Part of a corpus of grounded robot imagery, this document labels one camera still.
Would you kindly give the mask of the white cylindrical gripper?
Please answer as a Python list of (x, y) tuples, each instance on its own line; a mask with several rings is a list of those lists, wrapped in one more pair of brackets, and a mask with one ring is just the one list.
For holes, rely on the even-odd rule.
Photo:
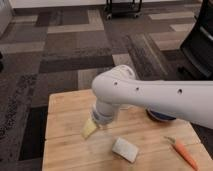
[(118, 107), (107, 103), (95, 103), (92, 107), (92, 118), (89, 118), (82, 129), (82, 137), (87, 139), (98, 128), (99, 125), (107, 125), (115, 119)]

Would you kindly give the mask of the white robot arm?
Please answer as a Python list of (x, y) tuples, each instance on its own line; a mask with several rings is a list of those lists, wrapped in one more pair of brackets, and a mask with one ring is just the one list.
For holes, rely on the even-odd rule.
[(131, 67), (116, 66), (92, 81), (96, 101), (82, 130), (87, 139), (111, 123), (122, 105), (141, 106), (213, 129), (213, 81), (137, 80)]

